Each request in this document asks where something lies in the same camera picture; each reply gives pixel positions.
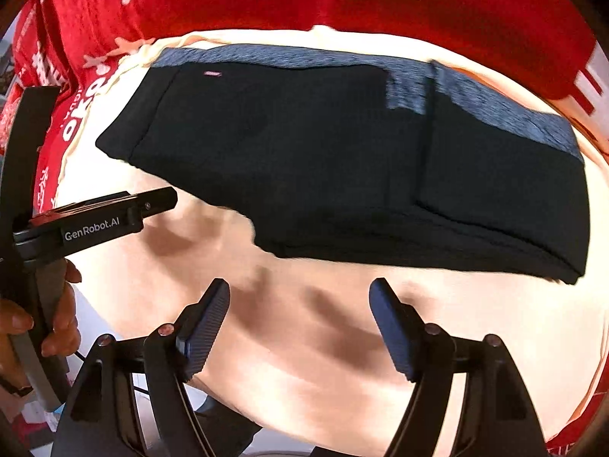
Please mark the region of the person's left hand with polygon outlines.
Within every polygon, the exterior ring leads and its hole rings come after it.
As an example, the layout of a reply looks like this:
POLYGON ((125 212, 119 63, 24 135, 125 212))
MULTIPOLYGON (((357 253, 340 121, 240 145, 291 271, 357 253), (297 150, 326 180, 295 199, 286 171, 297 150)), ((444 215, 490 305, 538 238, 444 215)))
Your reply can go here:
MULTIPOLYGON (((71 261, 66 260, 65 264, 63 293, 55 310, 53 331, 41 345, 43 357, 72 355, 81 344, 81 333, 77 325, 77 306, 72 287, 73 284, 81 282, 81 273, 71 261)), ((13 351, 9 336, 24 334, 33 326, 33 318, 23 307, 10 300, 1 299, 1 379, 16 389, 27 387, 29 382, 13 351)))

